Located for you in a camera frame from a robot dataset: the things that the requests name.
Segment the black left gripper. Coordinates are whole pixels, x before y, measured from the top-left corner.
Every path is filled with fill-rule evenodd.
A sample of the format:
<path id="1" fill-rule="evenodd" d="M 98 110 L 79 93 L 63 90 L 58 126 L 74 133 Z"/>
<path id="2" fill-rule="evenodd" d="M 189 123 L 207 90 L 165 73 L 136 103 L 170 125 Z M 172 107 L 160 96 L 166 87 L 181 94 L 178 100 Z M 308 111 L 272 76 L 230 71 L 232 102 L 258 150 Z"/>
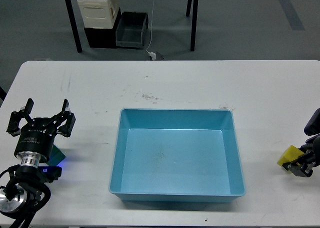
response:
<path id="1" fill-rule="evenodd" d="M 19 111 L 13 111 L 6 131 L 11 136 L 20 135 L 14 151 L 15 157 L 22 157 L 22 154 L 26 152 L 33 152 L 40 155 L 40 163 L 46 163 L 50 160 L 55 136 L 70 137 L 76 117 L 70 110 L 67 99 L 64 99 L 61 111 L 51 118 L 52 121 L 49 118 L 32 119 L 30 113 L 33 105 L 33 99 L 29 98 L 26 105 Z M 22 119 L 25 119 L 27 124 L 20 129 Z"/>

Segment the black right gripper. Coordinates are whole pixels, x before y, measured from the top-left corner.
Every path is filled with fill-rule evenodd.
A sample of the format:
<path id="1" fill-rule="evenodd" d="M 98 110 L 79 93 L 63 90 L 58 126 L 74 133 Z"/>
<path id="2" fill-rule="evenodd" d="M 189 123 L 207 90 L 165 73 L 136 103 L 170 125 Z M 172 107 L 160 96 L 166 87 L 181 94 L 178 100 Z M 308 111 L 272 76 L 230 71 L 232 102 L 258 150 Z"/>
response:
<path id="1" fill-rule="evenodd" d="M 304 155 L 299 156 L 294 161 L 282 164 L 282 167 L 298 177 L 311 177 L 312 168 L 320 164 L 320 109 L 318 108 L 307 125 L 304 133 L 311 138 L 305 141 L 299 149 Z"/>

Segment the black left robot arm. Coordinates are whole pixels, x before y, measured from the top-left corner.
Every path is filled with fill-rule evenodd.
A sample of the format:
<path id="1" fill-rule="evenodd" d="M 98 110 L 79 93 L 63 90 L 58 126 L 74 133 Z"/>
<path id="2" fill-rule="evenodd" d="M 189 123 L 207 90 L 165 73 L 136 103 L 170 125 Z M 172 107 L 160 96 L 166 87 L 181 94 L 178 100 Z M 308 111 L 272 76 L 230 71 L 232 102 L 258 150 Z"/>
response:
<path id="1" fill-rule="evenodd" d="M 51 197 L 47 184 L 62 175 L 59 164 L 65 159 L 54 144 L 55 137 L 70 137 L 76 118 L 64 100 L 61 111 L 51 118 L 31 118 L 34 102 L 28 99 L 19 111 L 11 113 L 7 133 L 18 136 L 14 156 L 20 164 L 5 170 L 9 181 L 0 188 L 0 212 L 12 218 L 11 227 L 29 227 L 35 214 Z"/>

